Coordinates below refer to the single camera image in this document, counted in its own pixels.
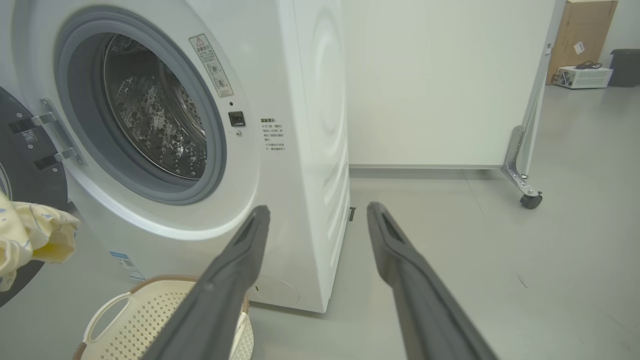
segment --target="cloth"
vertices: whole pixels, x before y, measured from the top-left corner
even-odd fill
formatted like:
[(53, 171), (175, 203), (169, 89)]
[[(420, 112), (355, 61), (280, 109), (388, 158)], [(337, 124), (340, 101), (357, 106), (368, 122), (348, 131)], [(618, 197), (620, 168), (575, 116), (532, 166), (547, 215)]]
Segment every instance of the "cloth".
[(64, 263), (76, 250), (80, 220), (49, 206), (12, 202), (0, 192), (0, 291), (31, 261)]

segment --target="washing machine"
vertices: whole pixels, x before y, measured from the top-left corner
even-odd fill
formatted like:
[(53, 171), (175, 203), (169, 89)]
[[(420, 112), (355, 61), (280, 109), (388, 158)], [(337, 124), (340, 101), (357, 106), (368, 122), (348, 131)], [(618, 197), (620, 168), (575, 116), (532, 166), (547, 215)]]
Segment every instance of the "washing machine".
[(326, 311), (349, 214), (339, 1), (0, 6), (0, 162), (25, 168), (6, 187), (63, 174), (133, 279), (201, 274), (266, 204), (249, 299)]

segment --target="door hinge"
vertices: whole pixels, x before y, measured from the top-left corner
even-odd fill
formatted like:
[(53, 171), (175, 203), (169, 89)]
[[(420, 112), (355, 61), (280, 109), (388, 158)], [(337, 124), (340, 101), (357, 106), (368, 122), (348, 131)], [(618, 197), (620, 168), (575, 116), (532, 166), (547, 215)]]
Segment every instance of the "door hinge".
[(47, 113), (9, 123), (9, 128), (14, 134), (20, 134), (35, 129), (36, 127), (44, 128), (45, 124), (51, 124), (50, 130), (55, 132), (55, 136), (51, 136), (51, 133), (49, 133), (49, 136), (56, 146), (56, 152), (36, 160), (35, 165), (40, 170), (43, 170), (67, 159), (73, 159), (78, 165), (86, 164), (71, 134), (64, 123), (60, 121), (60, 114), (56, 111), (53, 102), (51, 102), (50, 99), (42, 99), (40, 103), (42, 103), (42, 106), (48, 111)]

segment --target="floor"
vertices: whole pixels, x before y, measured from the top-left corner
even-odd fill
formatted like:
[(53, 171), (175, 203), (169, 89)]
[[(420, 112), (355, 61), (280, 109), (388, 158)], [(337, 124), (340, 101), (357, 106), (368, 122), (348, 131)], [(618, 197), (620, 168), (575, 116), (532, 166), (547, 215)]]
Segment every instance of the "floor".
[[(367, 234), (370, 201), (386, 205), (501, 359), (637, 359), (639, 114), (640, 88), (548, 86), (534, 210), (495, 171), (354, 173), (367, 177), (352, 177), (356, 211), (327, 313), (252, 304), (253, 359), (404, 358)], [(88, 227), (77, 239), (68, 263), (45, 265), (0, 308), (3, 359), (70, 358), (92, 314), (132, 286)]]

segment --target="whiteboard stand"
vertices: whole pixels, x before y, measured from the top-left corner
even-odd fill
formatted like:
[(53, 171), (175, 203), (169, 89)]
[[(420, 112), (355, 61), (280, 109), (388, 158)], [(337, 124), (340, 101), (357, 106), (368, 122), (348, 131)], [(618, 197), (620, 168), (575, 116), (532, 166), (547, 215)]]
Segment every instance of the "whiteboard stand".
[(529, 172), (533, 143), (538, 130), (538, 122), (540, 121), (542, 95), (544, 93), (545, 80), (547, 78), (549, 59), (551, 57), (551, 50), (553, 49), (556, 41), (563, 12), (564, 1), (556, 0), (553, 15), (551, 16), (551, 22), (549, 24), (549, 30), (547, 31), (547, 41), (545, 41), (545, 46), (540, 57), (536, 80), (533, 84), (533, 88), (531, 89), (531, 95), (529, 96), (529, 103), (525, 111), (524, 119), (522, 120), (522, 125), (516, 126), (511, 132), (509, 147), (507, 148), (507, 154), (504, 158), (504, 164), (501, 169), (511, 182), (523, 193), (520, 198), (520, 203), (527, 209), (535, 209), (540, 205), (540, 202), (542, 201), (542, 192), (536, 191), (529, 184), (527, 181), (529, 178), (528, 175), (523, 175), (518, 171), (518, 158), (522, 158), (525, 161), (524, 169)]

